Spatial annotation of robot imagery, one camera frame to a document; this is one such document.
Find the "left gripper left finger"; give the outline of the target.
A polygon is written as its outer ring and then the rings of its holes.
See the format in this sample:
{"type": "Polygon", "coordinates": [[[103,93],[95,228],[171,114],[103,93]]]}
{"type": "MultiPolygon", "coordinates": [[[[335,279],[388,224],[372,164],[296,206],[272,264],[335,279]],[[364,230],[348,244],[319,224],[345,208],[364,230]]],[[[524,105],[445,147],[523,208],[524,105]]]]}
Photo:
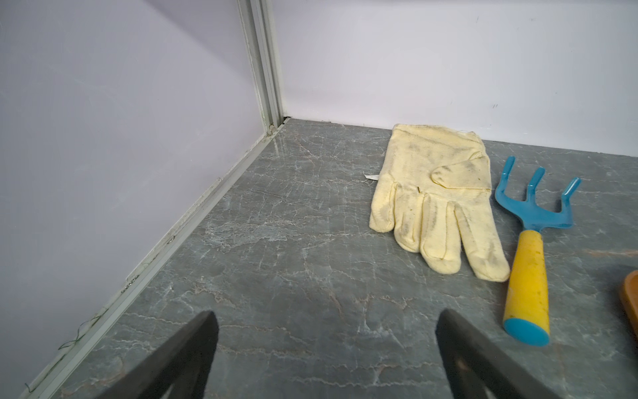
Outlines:
{"type": "Polygon", "coordinates": [[[219,342],[212,311],[198,314],[99,398],[202,398],[219,342]]]}

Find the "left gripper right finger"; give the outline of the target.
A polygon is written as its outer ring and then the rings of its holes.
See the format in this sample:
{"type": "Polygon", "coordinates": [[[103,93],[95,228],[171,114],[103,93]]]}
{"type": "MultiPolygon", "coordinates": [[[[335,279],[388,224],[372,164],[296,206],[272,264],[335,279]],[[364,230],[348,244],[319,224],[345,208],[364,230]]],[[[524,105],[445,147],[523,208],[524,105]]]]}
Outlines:
{"type": "Polygon", "coordinates": [[[435,335],[453,397],[558,397],[453,309],[440,313],[435,335]]]}

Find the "blue yellow garden rake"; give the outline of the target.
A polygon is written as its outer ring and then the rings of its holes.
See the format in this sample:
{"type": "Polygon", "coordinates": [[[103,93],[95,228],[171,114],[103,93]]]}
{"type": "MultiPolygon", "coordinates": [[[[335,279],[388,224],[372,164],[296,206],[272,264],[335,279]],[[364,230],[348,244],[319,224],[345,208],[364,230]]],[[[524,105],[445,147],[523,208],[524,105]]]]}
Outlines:
{"type": "Polygon", "coordinates": [[[574,178],[561,194],[561,210],[549,211],[536,202],[538,184],[545,174],[543,167],[533,174],[524,200],[506,195],[515,161],[514,156],[507,159],[494,193],[498,204],[516,216],[523,226],[508,281],[503,328],[519,342],[544,347],[550,343],[550,312],[542,232],[547,228],[570,229],[574,226],[571,197],[581,179],[574,178]]]}

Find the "brown wooden tray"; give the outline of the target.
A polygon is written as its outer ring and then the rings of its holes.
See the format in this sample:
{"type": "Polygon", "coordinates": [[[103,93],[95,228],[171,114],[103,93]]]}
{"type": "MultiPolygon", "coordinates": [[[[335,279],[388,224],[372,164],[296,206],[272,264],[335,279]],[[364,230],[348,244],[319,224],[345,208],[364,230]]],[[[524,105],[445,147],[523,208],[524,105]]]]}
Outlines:
{"type": "Polygon", "coordinates": [[[619,288],[619,297],[626,317],[631,324],[634,336],[638,335],[638,293],[637,293],[638,271],[634,270],[624,277],[619,288]]]}

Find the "cream work glove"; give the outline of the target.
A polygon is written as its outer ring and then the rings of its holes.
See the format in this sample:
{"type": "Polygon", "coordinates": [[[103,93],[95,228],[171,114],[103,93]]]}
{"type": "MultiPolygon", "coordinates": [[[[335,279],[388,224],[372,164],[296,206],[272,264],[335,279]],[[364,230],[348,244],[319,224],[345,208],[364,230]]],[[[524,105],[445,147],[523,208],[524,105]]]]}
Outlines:
{"type": "Polygon", "coordinates": [[[486,147],[474,132],[402,125],[392,130],[372,199],[369,226],[392,232],[439,274],[467,257],[479,279],[510,276],[493,218],[486,147]]]}

